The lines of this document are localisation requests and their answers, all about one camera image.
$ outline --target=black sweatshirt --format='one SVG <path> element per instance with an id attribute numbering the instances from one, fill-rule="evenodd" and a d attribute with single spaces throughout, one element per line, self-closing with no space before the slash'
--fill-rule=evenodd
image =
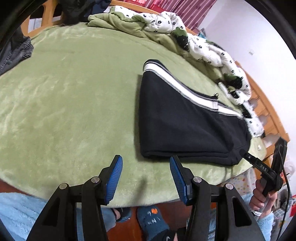
<path id="1" fill-rule="evenodd" d="M 144 157 L 233 166 L 251 135 L 243 116 L 191 90 L 158 60 L 147 60 L 139 97 L 139 133 Z"/>

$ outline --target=fleece blanket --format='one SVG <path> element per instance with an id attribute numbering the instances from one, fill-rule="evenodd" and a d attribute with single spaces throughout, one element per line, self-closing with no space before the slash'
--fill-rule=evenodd
<path id="1" fill-rule="evenodd" d="M 209 77 L 147 38 L 80 23 L 48 28 L 32 44 L 32 57 L 0 77 L 0 178 L 44 199 L 63 182 L 78 185 L 98 175 L 116 154 L 123 171 L 111 207 L 178 198 L 169 163 L 147 160 L 139 150 L 139 90 L 150 58 L 237 109 Z M 260 159 L 266 154 L 260 138 L 249 151 Z M 184 166 L 215 185 L 250 164 Z"/>

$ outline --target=metal screw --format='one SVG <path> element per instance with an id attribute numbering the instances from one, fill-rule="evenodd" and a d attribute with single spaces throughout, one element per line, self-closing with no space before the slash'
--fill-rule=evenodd
<path id="1" fill-rule="evenodd" d="M 202 181 L 202 179 L 200 177 L 194 177 L 193 180 L 196 182 L 196 183 L 200 183 Z"/>
<path id="2" fill-rule="evenodd" d="M 99 180 L 100 180 L 99 177 L 93 177 L 93 178 L 91 179 L 91 182 L 92 182 L 92 183 L 97 183 L 97 182 L 99 182 Z"/>
<path id="3" fill-rule="evenodd" d="M 67 187 L 67 183 L 62 183 L 61 185 L 59 185 L 60 189 L 65 189 Z"/>
<path id="4" fill-rule="evenodd" d="M 226 183 L 225 187 L 229 190 L 233 189 L 233 185 L 231 183 Z"/>

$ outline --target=wooden bed frame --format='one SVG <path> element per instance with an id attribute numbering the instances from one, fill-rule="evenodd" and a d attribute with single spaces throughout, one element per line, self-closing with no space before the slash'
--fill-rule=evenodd
<path id="1" fill-rule="evenodd" d="M 61 20 L 52 22 L 53 19 L 53 14 L 56 6 L 58 5 L 58 0 L 48 0 L 46 1 L 43 6 L 44 6 L 44 12 L 43 12 L 43 17 L 42 17 L 42 22 L 41 22 L 41 27 L 34 29 L 31 32 L 28 32 L 28 26 L 29 26 L 29 20 L 30 17 L 28 17 L 21 25 L 22 31 L 24 35 L 33 37 L 39 32 L 41 32 L 43 29 L 55 25 L 59 25 L 63 22 L 63 13 L 61 15 Z M 112 0 L 111 6 L 114 5 L 120 5 L 126 8 L 129 8 L 131 10 L 134 10 L 136 12 L 147 12 L 147 13 L 154 13 L 154 14 L 159 14 L 158 12 L 155 12 L 151 9 L 147 9 L 145 7 L 127 3 L 127 2 L 122 2 L 122 1 L 116 1 Z M 195 34 L 193 31 L 187 28 L 187 32 Z M 252 89 L 252 97 L 251 99 L 256 99 L 257 100 L 257 107 L 255 108 L 255 112 L 258 116 L 260 115 L 265 115 L 268 116 L 268 121 L 267 124 L 264 126 L 265 129 L 265 134 L 273 134 L 273 135 L 278 135 L 283 137 L 285 140 L 290 141 L 288 134 L 286 133 L 285 129 L 283 128 L 283 125 L 280 121 L 280 118 L 278 117 L 275 109 L 271 105 L 270 101 L 266 97 L 266 95 L 263 93 L 263 91 L 260 89 L 260 87 L 256 84 L 256 82 L 252 79 L 252 77 L 246 72 L 247 78 L 250 82 L 251 89 Z M 271 164 L 271 157 L 274 152 L 274 146 L 269 146 L 267 148 L 267 155 L 265 161 L 270 165 Z"/>

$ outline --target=red curtain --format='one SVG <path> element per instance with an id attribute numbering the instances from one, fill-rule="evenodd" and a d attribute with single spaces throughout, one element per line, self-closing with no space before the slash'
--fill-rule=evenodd
<path id="1" fill-rule="evenodd" d="M 211 7 L 217 0 L 146 0 L 145 7 L 161 8 L 164 11 L 174 12 L 191 30 L 198 28 Z"/>

